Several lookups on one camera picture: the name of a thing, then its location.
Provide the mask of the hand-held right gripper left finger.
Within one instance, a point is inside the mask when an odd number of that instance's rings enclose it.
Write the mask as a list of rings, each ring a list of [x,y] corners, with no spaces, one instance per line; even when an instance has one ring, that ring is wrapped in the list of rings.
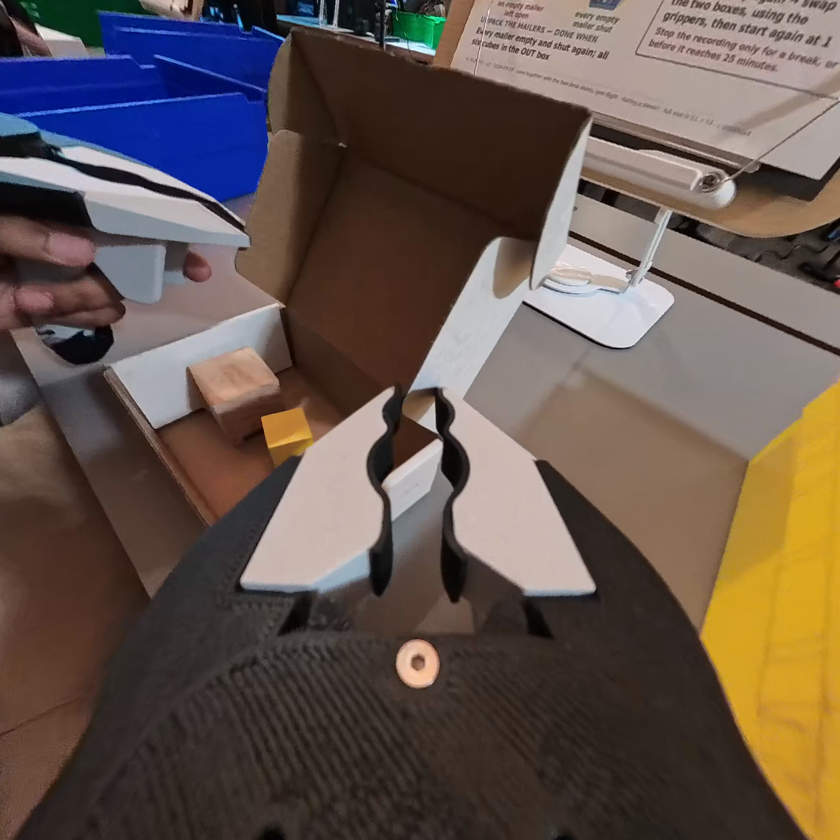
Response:
[[[383,594],[394,561],[394,467],[399,386],[386,388],[297,458],[288,485],[239,579],[245,592]]]

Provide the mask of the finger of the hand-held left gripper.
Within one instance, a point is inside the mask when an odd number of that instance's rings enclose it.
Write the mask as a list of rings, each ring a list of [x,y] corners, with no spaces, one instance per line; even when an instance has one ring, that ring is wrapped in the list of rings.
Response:
[[[77,172],[91,179],[143,189],[147,192],[202,205],[214,214],[227,209],[210,195],[147,164],[122,156],[113,150],[83,143],[50,132],[11,114],[1,115],[2,173],[17,174],[9,169],[11,161],[52,164]]]
[[[78,194],[92,225],[94,265],[121,297],[157,302],[176,283],[193,245],[249,247],[242,221],[202,205],[143,189],[100,182],[55,164],[10,164],[2,186],[36,186]]]

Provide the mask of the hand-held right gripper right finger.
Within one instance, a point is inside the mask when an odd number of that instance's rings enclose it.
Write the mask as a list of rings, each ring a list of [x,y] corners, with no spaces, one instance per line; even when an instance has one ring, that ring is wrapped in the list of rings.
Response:
[[[440,569],[450,601],[501,592],[526,598],[592,595],[595,582],[547,482],[549,464],[448,388],[435,393],[441,470]]]

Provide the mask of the yellow cube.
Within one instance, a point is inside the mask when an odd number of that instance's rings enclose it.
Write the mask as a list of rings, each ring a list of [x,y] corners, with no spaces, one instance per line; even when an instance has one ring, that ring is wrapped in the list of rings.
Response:
[[[301,407],[264,415],[260,422],[274,467],[302,455],[313,444],[313,433]]]

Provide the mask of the cardboard mailer box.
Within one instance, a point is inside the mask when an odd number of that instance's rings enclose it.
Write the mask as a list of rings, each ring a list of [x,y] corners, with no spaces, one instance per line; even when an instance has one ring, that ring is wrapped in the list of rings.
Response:
[[[106,379],[204,526],[273,469],[229,443],[193,366],[251,348],[315,438],[398,385],[394,516],[438,472],[434,398],[464,396],[568,237],[589,109],[357,38],[296,28],[237,273],[275,302],[109,366]]]

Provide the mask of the person's left hand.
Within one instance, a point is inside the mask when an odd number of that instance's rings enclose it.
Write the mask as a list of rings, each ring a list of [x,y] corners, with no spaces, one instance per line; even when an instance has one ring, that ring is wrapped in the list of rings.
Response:
[[[43,324],[97,329],[119,322],[123,299],[93,265],[96,252],[86,229],[1,216],[1,330]],[[21,259],[72,269],[73,279],[26,284],[17,273]]]

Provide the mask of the blue plastic bin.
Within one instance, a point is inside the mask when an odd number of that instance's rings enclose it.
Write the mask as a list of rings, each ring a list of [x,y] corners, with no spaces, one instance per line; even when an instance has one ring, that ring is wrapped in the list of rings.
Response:
[[[1,111],[222,203],[256,191],[268,154],[264,88],[162,56],[3,58]]]
[[[108,56],[152,66],[159,58],[207,71],[266,93],[284,38],[262,28],[150,15],[98,12]]]

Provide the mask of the green plastic bin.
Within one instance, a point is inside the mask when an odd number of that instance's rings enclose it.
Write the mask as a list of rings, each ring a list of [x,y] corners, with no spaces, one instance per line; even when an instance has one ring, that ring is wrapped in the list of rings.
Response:
[[[446,17],[417,14],[395,9],[392,14],[392,31],[403,43],[423,45],[436,49],[443,35]]]
[[[99,12],[147,15],[137,1],[20,1],[37,25],[79,37],[88,47],[102,47]]]

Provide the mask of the wooden cube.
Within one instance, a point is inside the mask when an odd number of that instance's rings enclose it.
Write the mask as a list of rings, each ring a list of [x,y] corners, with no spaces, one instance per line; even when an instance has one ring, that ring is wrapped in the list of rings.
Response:
[[[261,429],[261,419],[283,411],[279,380],[263,358],[245,347],[186,368],[226,439],[242,444]]]

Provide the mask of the yellow plastic bin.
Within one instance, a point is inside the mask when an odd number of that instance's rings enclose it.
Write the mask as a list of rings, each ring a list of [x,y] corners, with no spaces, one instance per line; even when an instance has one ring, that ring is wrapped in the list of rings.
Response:
[[[839,838],[839,384],[754,456],[701,638],[810,838]]]

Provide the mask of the person's beige trousers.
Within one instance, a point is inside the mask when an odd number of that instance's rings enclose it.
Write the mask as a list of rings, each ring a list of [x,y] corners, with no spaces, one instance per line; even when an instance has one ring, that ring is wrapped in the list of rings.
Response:
[[[74,752],[149,597],[52,416],[1,433],[1,833]]]

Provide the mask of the cardboard instruction board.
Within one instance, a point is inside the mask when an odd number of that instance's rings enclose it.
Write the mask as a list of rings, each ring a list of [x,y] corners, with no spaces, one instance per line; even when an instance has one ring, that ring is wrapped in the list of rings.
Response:
[[[452,2],[434,64],[589,109],[585,180],[751,238],[838,219],[838,2]]]

